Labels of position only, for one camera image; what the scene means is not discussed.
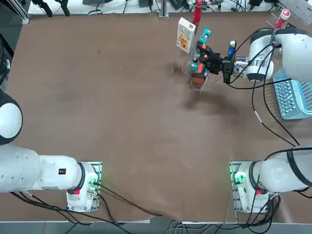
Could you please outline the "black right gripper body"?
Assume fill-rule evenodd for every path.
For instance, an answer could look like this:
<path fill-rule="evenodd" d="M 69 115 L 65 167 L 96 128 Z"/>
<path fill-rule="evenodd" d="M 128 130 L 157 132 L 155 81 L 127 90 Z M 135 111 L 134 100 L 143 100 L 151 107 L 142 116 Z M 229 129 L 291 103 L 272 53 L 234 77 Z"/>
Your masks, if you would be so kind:
<path fill-rule="evenodd" d="M 220 70 L 223 74 L 232 74 L 234 71 L 234 60 L 232 57 L 224 57 L 219 60 Z"/>

